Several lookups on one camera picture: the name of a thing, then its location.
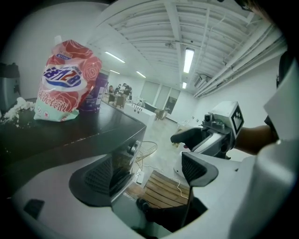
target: white wall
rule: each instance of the white wall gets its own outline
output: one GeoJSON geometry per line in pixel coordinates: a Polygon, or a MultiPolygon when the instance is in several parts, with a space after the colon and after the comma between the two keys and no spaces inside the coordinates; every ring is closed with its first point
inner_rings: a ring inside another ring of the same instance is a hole
{"type": "MultiPolygon", "coordinates": [[[[276,91],[279,57],[274,58],[207,97],[201,98],[196,107],[196,118],[204,115],[222,101],[238,101],[244,117],[244,127],[265,125],[267,113],[263,105],[276,91]]],[[[248,154],[233,149],[228,152],[233,160],[241,161],[248,154]]]]}
{"type": "Polygon", "coordinates": [[[144,80],[140,78],[133,78],[123,75],[118,75],[116,73],[110,72],[108,78],[109,85],[112,85],[114,88],[118,86],[118,84],[126,83],[132,87],[132,97],[140,97],[144,80]]]}
{"type": "Polygon", "coordinates": [[[96,27],[96,19],[107,7],[94,2],[62,3],[27,16],[11,35],[1,56],[7,64],[15,62],[20,71],[20,91],[24,98],[36,98],[39,82],[54,37],[73,39],[85,45],[96,27]]]}
{"type": "Polygon", "coordinates": [[[178,123],[190,120],[194,116],[197,103],[198,100],[191,93],[181,90],[173,111],[167,115],[167,118],[178,123]]]}

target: ceiling pipe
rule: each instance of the ceiling pipe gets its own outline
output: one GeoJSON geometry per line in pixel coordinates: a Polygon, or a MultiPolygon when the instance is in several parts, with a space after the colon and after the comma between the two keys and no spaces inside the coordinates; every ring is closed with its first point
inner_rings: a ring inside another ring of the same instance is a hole
{"type": "Polygon", "coordinates": [[[203,59],[204,59],[205,56],[206,56],[206,50],[207,50],[207,48],[209,47],[210,38],[211,38],[211,32],[212,32],[213,28],[216,27],[218,24],[222,23],[222,22],[224,21],[225,17],[226,17],[226,14],[224,14],[223,18],[222,18],[219,22],[217,22],[214,26],[212,26],[212,27],[210,28],[209,38],[208,38],[208,40],[207,40],[206,47],[205,47],[205,51],[204,51],[204,55],[203,55],[203,57],[202,57],[202,59],[201,59],[201,61],[200,61],[200,63],[199,63],[198,69],[201,67],[202,61],[203,61],[203,59]]]}
{"type": "Polygon", "coordinates": [[[204,88],[197,91],[194,97],[197,97],[203,92],[212,82],[214,82],[219,76],[221,76],[228,68],[232,66],[249,48],[265,33],[271,24],[268,22],[262,22],[256,32],[248,39],[248,41],[240,48],[240,50],[233,56],[233,58],[220,70],[204,88]]]}
{"type": "Polygon", "coordinates": [[[282,36],[282,33],[279,29],[275,29],[265,41],[263,41],[258,47],[256,47],[250,54],[248,54],[243,60],[241,60],[235,67],[229,69],[228,72],[226,72],[222,77],[220,77],[217,81],[215,81],[213,84],[211,84],[209,87],[206,88],[205,91],[210,90],[214,86],[221,83],[223,80],[230,77],[232,74],[234,74],[238,69],[240,69],[243,65],[251,61],[254,57],[259,55],[261,52],[263,52],[265,49],[267,49],[269,46],[271,46],[276,40],[278,40],[282,36]]]}
{"type": "Polygon", "coordinates": [[[205,86],[208,83],[208,81],[204,81],[204,83],[201,86],[205,86]]]}
{"type": "Polygon", "coordinates": [[[268,30],[266,31],[266,33],[264,34],[264,36],[259,40],[259,42],[256,43],[256,45],[252,46],[243,56],[241,56],[239,58],[239,61],[242,60],[244,57],[246,57],[247,55],[249,55],[249,53],[251,53],[255,48],[257,48],[259,46],[259,44],[261,42],[263,42],[265,40],[265,38],[268,36],[268,34],[273,30],[273,26],[270,26],[268,28],[268,30]]]}
{"type": "Polygon", "coordinates": [[[196,63],[195,65],[193,66],[193,72],[192,72],[192,77],[189,77],[189,82],[188,84],[191,82],[191,80],[193,79],[194,77],[194,73],[197,69],[197,65],[198,65],[198,61],[200,59],[200,56],[201,56],[201,52],[202,52],[202,48],[204,46],[204,43],[205,43],[205,39],[206,39],[206,31],[207,31],[207,26],[209,24],[209,17],[210,17],[210,8],[208,7],[207,10],[206,10],[206,23],[205,23],[205,31],[204,31],[204,34],[202,36],[202,40],[201,40],[201,45],[200,45],[200,50],[199,50],[199,54],[198,54],[198,57],[196,59],[196,63]]]}
{"type": "Polygon", "coordinates": [[[282,49],[272,53],[270,56],[267,56],[266,58],[264,58],[263,60],[255,63],[254,65],[250,66],[249,68],[247,68],[246,70],[241,71],[239,74],[236,74],[236,76],[233,76],[233,78],[231,80],[229,80],[227,83],[221,85],[220,87],[217,88],[217,90],[213,91],[211,90],[210,92],[205,92],[205,95],[202,95],[201,97],[198,97],[198,99],[203,98],[205,96],[211,95],[213,93],[215,93],[216,91],[220,90],[222,87],[228,85],[229,83],[233,82],[234,80],[238,79],[239,77],[241,77],[242,75],[246,74],[247,72],[253,70],[254,68],[260,66],[261,64],[264,64],[265,62],[282,55],[283,53],[285,53],[287,51],[287,46],[284,46],[282,49]]]}
{"type": "MultiPolygon", "coordinates": [[[[258,28],[258,25],[247,35],[247,37],[249,37],[250,35],[252,35],[255,31],[256,31],[256,29],[258,28]]],[[[243,44],[243,42],[244,41],[246,41],[247,40],[247,37],[246,38],[244,38],[238,45],[236,45],[235,46],[235,48],[227,55],[227,57],[225,57],[224,58],[224,60],[226,60],[226,59],[228,59],[229,57],[230,57],[230,55],[231,54],[233,54],[234,53],[234,51],[239,47],[239,46],[241,46],[242,44],[243,44]]]]}

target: air conditioner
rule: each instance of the air conditioner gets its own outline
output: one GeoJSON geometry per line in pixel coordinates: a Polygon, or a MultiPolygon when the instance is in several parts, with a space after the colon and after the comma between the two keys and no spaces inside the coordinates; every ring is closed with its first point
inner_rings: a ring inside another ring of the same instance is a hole
{"type": "Polygon", "coordinates": [[[208,82],[211,78],[206,75],[200,75],[194,84],[195,88],[200,88],[204,82],[208,82]]]}

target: ceiling beam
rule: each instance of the ceiling beam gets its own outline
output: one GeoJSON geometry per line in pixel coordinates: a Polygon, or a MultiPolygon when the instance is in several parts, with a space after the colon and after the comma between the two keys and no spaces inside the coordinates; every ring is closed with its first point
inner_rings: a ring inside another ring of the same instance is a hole
{"type": "Polygon", "coordinates": [[[200,48],[200,46],[196,46],[196,45],[194,45],[194,43],[175,41],[174,38],[172,38],[172,37],[164,37],[164,38],[150,37],[150,38],[142,38],[142,39],[138,38],[138,41],[131,40],[131,42],[134,42],[135,46],[142,45],[142,44],[148,44],[148,43],[151,43],[151,44],[166,44],[166,43],[176,43],[176,42],[178,42],[181,45],[184,45],[184,46],[187,46],[187,47],[200,48]]]}
{"type": "Polygon", "coordinates": [[[255,16],[255,14],[252,13],[252,12],[250,12],[250,13],[248,14],[248,17],[247,17],[248,24],[251,23],[251,21],[252,21],[252,19],[253,19],[254,16],[255,16]]]}
{"type": "Polygon", "coordinates": [[[205,63],[203,66],[201,66],[200,68],[198,68],[196,70],[201,72],[201,71],[203,71],[203,69],[204,70],[209,70],[213,75],[219,71],[219,68],[213,67],[213,66],[211,66],[207,63],[205,63]]]}
{"type": "Polygon", "coordinates": [[[171,69],[172,73],[174,73],[174,72],[178,73],[178,66],[168,65],[168,64],[161,63],[161,62],[157,62],[157,61],[155,61],[153,63],[156,64],[158,68],[163,67],[163,70],[171,69]]]}
{"type": "Polygon", "coordinates": [[[160,53],[160,54],[168,54],[168,55],[176,55],[176,51],[175,49],[170,49],[170,48],[165,48],[164,47],[153,47],[153,46],[149,46],[149,47],[138,47],[138,49],[141,51],[141,52],[149,52],[149,53],[153,53],[153,52],[156,52],[156,53],[160,53]]]}
{"type": "Polygon", "coordinates": [[[205,30],[204,30],[204,34],[203,34],[203,37],[201,39],[201,45],[200,45],[200,50],[199,50],[199,53],[198,53],[198,56],[196,58],[196,60],[193,62],[193,70],[192,70],[192,76],[189,77],[189,82],[194,78],[194,74],[196,72],[196,69],[197,69],[197,66],[198,66],[198,63],[199,63],[199,60],[200,60],[200,57],[201,57],[201,52],[202,52],[202,49],[204,47],[204,43],[205,43],[205,39],[206,39],[206,32],[207,32],[207,26],[209,24],[209,17],[210,17],[210,8],[208,7],[208,9],[206,10],[206,22],[205,22],[205,30]]]}
{"type": "Polygon", "coordinates": [[[165,61],[168,61],[168,62],[173,62],[176,65],[178,65],[176,59],[174,58],[174,56],[165,56],[165,55],[158,55],[158,54],[148,53],[148,54],[144,54],[144,57],[145,58],[154,58],[154,59],[157,59],[157,60],[165,60],[165,61]]]}
{"type": "MultiPolygon", "coordinates": [[[[166,42],[169,42],[169,41],[172,41],[172,42],[175,42],[176,41],[174,40],[174,38],[172,37],[166,37],[166,36],[159,36],[159,37],[142,37],[142,38],[138,38],[138,39],[131,39],[130,42],[132,42],[133,44],[137,44],[137,43],[141,43],[141,42],[147,42],[147,43],[155,43],[155,41],[164,41],[165,43],[166,42]]],[[[181,45],[187,45],[187,43],[185,42],[180,42],[181,45]]],[[[196,45],[192,45],[192,44],[188,44],[190,46],[190,48],[194,48],[194,49],[200,49],[200,46],[196,46],[196,45]]],[[[209,46],[210,49],[214,50],[212,52],[210,52],[210,54],[212,55],[215,55],[215,56],[218,56],[218,57],[223,57],[223,54],[226,54],[225,52],[223,52],[222,50],[218,49],[218,48],[215,48],[213,46],[209,46]]]]}
{"type": "Polygon", "coordinates": [[[244,16],[242,16],[241,14],[238,14],[237,12],[234,12],[230,9],[227,9],[225,8],[225,4],[222,4],[221,6],[219,5],[214,5],[214,4],[211,4],[211,3],[205,3],[205,2],[196,2],[196,1],[192,1],[191,4],[188,0],[186,0],[186,3],[180,3],[181,6],[184,6],[184,7],[198,7],[198,8],[205,8],[205,9],[208,9],[210,8],[211,10],[213,11],[217,11],[217,12],[222,12],[222,13],[226,13],[226,14],[229,14],[229,15],[232,15],[236,18],[239,18],[240,20],[248,23],[248,19],[244,16]]]}
{"type": "MultiPolygon", "coordinates": [[[[190,42],[193,41],[192,44],[190,44],[191,46],[193,45],[198,45],[198,48],[200,49],[200,47],[202,46],[202,39],[205,36],[205,28],[204,31],[201,32],[192,32],[191,30],[189,31],[181,31],[182,35],[184,36],[184,41],[186,42],[190,42]]],[[[161,37],[163,38],[172,38],[172,32],[170,31],[162,31],[162,30],[146,30],[143,29],[143,31],[139,31],[136,33],[131,33],[131,34],[127,34],[127,33],[123,33],[125,37],[127,37],[129,39],[130,42],[135,42],[136,40],[140,40],[140,39],[144,39],[145,37],[150,37],[152,39],[155,40],[160,40],[161,37]]],[[[215,48],[220,48],[221,50],[224,50],[225,52],[230,52],[234,49],[236,43],[227,43],[226,41],[222,41],[221,38],[219,39],[215,39],[210,37],[210,45],[214,45],[215,48]]]]}
{"type": "Polygon", "coordinates": [[[110,19],[111,17],[122,14],[126,15],[129,12],[138,12],[138,9],[142,9],[145,7],[153,7],[157,4],[163,3],[162,0],[125,0],[125,1],[116,1],[107,7],[101,14],[99,15],[98,19],[96,20],[97,26],[100,26],[102,23],[110,19]]]}
{"type": "Polygon", "coordinates": [[[220,71],[221,67],[223,67],[223,64],[214,64],[212,61],[203,61],[201,65],[204,65],[203,67],[209,67],[210,69],[220,71]]]}
{"type": "MultiPolygon", "coordinates": [[[[181,33],[181,26],[179,24],[178,18],[178,10],[175,3],[172,2],[165,2],[164,3],[169,21],[171,24],[172,32],[174,35],[174,39],[176,41],[182,41],[182,33],[181,33]]],[[[182,57],[182,46],[179,42],[176,42],[176,49],[178,55],[178,71],[179,71],[179,82],[182,82],[182,74],[183,74],[183,57],[182,57]]]]}
{"type": "MultiPolygon", "coordinates": [[[[144,28],[143,26],[149,25],[152,26],[153,23],[157,23],[157,24],[167,24],[163,18],[163,20],[161,20],[160,22],[157,22],[157,15],[159,16],[164,16],[164,13],[150,13],[148,15],[138,15],[138,16],[134,16],[130,19],[126,19],[123,20],[121,23],[117,23],[114,25],[115,28],[119,29],[123,34],[126,34],[126,31],[129,31],[130,29],[134,29],[134,28],[144,28]]],[[[191,13],[186,13],[186,12],[179,12],[178,16],[183,17],[185,20],[185,22],[181,22],[181,26],[183,25],[190,25],[190,26],[195,26],[195,27],[201,27],[198,20],[200,20],[200,22],[204,22],[205,16],[204,15],[198,15],[194,12],[191,13]]],[[[210,16],[210,22],[211,23],[216,23],[218,22],[219,19],[218,18],[214,18],[212,16],[210,16]]],[[[231,37],[236,37],[237,39],[242,39],[244,36],[246,36],[246,27],[242,27],[242,25],[238,25],[238,26],[233,26],[229,23],[223,22],[222,23],[222,28],[224,28],[228,31],[228,34],[231,37]]]]}
{"type": "Polygon", "coordinates": [[[173,60],[177,56],[177,54],[173,53],[166,53],[166,52],[160,52],[157,50],[149,51],[149,50],[141,50],[142,54],[147,57],[147,56],[155,56],[155,57],[163,57],[163,58],[168,58],[168,60],[173,60]]]}
{"type": "MultiPolygon", "coordinates": [[[[130,30],[133,30],[135,28],[144,28],[146,26],[153,26],[153,25],[168,25],[169,24],[169,21],[155,21],[155,22],[150,22],[150,23],[138,23],[136,25],[133,25],[133,26],[130,26],[130,27],[126,27],[126,31],[130,31],[130,30]]],[[[192,23],[192,22],[181,22],[180,25],[182,27],[194,27],[194,28],[203,28],[204,29],[204,26],[201,26],[199,24],[195,24],[195,23],[192,23]]],[[[234,38],[235,36],[231,36],[231,35],[227,35],[223,32],[219,32],[217,30],[213,30],[212,33],[214,35],[220,35],[221,37],[225,37],[227,38],[228,40],[232,41],[234,44],[238,44],[241,40],[239,38],[234,38]]]]}
{"type": "Polygon", "coordinates": [[[176,62],[170,62],[168,59],[163,60],[163,59],[157,59],[157,58],[153,58],[153,57],[149,57],[148,59],[153,62],[167,64],[167,65],[175,66],[176,68],[178,68],[178,64],[176,62]]]}

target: table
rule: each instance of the table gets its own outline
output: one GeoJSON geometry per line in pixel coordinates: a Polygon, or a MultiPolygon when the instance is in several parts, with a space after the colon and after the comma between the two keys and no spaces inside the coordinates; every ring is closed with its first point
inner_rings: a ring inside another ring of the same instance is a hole
{"type": "Polygon", "coordinates": [[[123,111],[128,114],[129,116],[141,121],[143,124],[146,125],[145,134],[147,135],[151,130],[151,127],[155,121],[156,114],[145,109],[141,108],[138,105],[126,103],[123,111]]]}
{"type": "Polygon", "coordinates": [[[130,171],[127,148],[143,140],[145,125],[102,102],[100,111],[81,112],[74,120],[34,120],[33,111],[19,113],[15,122],[0,125],[1,180],[10,196],[38,173],[87,157],[112,154],[114,169],[130,171]]]}
{"type": "Polygon", "coordinates": [[[144,103],[144,107],[152,112],[155,112],[155,110],[157,109],[157,107],[153,106],[152,104],[150,104],[149,102],[145,102],[144,103]]]}

